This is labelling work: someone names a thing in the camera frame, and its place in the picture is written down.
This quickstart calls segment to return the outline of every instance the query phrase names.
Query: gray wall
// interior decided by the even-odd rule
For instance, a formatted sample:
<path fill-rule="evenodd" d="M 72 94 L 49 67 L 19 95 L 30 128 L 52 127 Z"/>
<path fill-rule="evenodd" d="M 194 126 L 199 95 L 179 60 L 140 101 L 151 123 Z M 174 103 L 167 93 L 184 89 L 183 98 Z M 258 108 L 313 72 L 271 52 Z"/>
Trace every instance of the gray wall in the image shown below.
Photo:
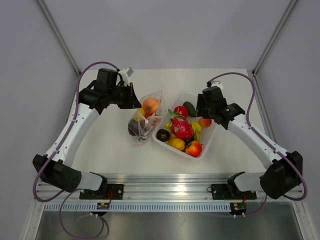
<path fill-rule="evenodd" d="M 82 69 L 253 69 L 289 0 L 45 2 Z"/>
<path fill-rule="evenodd" d="M 33 157 L 62 130 L 76 75 L 35 1 L 2 0 L 0 32 L 0 238 L 16 240 L 33 198 Z"/>
<path fill-rule="evenodd" d="M 320 226 L 320 1 L 300 1 L 258 73 L 279 144 L 299 151 L 307 203 Z"/>

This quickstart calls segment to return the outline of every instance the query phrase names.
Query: white plastic basket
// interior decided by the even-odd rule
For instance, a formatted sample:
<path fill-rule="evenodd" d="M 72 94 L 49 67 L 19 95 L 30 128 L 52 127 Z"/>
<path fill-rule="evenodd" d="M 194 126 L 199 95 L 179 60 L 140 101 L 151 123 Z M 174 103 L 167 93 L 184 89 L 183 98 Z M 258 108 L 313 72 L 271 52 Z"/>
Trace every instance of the white plastic basket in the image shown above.
<path fill-rule="evenodd" d="M 184 102 L 188 101 L 190 103 L 193 104 L 194 107 L 197 106 L 197 100 L 198 100 L 198 96 L 197 95 L 193 95 L 191 93 L 188 93 L 188 92 L 185 92 L 185 91 L 182 91 L 178 94 L 176 100 L 174 101 L 173 105 L 171 106 L 171 110 L 173 111 L 175 109 L 175 107 L 177 106 L 182 106 L 184 104 Z M 170 120 L 170 114 L 167 113 L 165 115 L 165 117 L 162 119 L 162 121 L 159 123 L 158 126 L 156 126 L 156 128 L 154 129 L 153 133 L 152 133 L 152 138 L 153 140 L 160 144 L 161 146 L 163 146 L 164 148 L 166 149 L 169 149 L 185 158 L 188 158 L 188 159 L 192 159 L 192 160 L 201 160 L 204 158 L 206 152 L 208 151 L 208 148 L 210 147 L 210 143 L 211 143 L 211 140 L 213 138 L 213 133 L 214 133 L 214 130 L 217 126 L 217 124 L 212 121 L 212 124 L 210 127 L 208 128 L 203 128 L 202 129 L 202 132 L 201 132 L 201 136 L 200 136 L 200 143 L 202 144 L 202 152 L 201 154 L 198 156 L 198 157 L 193 157 L 193 156 L 190 156 L 188 154 L 186 154 L 185 152 L 183 151 L 179 151 L 178 149 L 175 149 L 174 147 L 172 146 L 169 146 L 167 143 L 165 142 L 162 142 L 160 140 L 157 139 L 157 132 L 159 129 L 166 129 L 165 125 L 167 122 L 169 122 Z M 198 122 L 198 118 L 197 117 L 188 117 L 187 118 L 189 121 L 195 121 L 195 122 Z"/>

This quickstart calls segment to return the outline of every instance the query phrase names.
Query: plastic bag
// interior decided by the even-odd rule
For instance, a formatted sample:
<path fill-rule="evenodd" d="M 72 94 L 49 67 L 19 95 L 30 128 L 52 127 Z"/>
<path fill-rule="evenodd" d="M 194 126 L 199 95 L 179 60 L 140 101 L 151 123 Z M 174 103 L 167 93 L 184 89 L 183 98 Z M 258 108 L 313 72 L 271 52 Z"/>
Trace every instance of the plastic bag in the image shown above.
<path fill-rule="evenodd" d="M 168 111 L 161 90 L 142 97 L 140 103 L 142 108 L 134 112 L 128 123 L 128 132 L 138 145 L 146 142 Z"/>

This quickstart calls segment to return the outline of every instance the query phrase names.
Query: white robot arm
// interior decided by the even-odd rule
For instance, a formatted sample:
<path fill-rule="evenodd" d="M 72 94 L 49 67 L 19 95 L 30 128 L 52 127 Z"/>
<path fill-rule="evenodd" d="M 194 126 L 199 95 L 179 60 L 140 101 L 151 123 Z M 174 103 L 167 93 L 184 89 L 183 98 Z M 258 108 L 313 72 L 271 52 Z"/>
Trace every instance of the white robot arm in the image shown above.
<path fill-rule="evenodd" d="M 230 177 L 227 187 L 232 194 L 264 191 L 271 198 L 278 199 L 301 183 L 301 178 L 287 161 L 302 175 L 302 156 L 297 151 L 289 153 L 254 127 L 240 106 L 236 103 L 227 104 L 219 87 L 208 87 L 198 95 L 196 115 L 213 119 L 235 134 L 266 169 L 266 172 L 239 172 Z"/>
<path fill-rule="evenodd" d="M 84 139 L 87 131 L 104 109 L 110 104 L 117 104 L 120 109 L 141 108 L 129 77 L 133 73 L 131 67 L 119 72 L 101 68 L 97 79 L 79 93 L 77 116 L 72 115 L 60 136 L 45 153 L 44 156 L 36 155 L 33 165 L 37 172 L 54 152 L 50 163 L 40 175 L 43 182 L 51 184 L 67 192 L 76 189 L 92 191 L 96 198 L 104 196 L 107 189 L 107 178 L 92 172 L 82 172 L 72 168 L 76 152 Z M 71 123 L 73 126 L 57 151 L 57 145 L 65 137 Z"/>

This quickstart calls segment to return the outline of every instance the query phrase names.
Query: peach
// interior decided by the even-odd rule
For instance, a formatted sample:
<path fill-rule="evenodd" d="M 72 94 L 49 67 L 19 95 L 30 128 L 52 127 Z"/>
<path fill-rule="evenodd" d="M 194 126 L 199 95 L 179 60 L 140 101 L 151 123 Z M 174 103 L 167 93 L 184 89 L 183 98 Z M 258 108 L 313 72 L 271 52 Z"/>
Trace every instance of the peach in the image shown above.
<path fill-rule="evenodd" d="M 159 106 L 159 100 L 154 97 L 148 97 L 142 103 L 142 107 L 147 114 L 155 113 L 158 110 Z"/>
<path fill-rule="evenodd" d="M 200 117 L 199 118 L 199 124 L 200 124 L 200 126 L 202 128 L 208 128 L 212 124 L 212 119 L 207 119 L 207 118 Z"/>

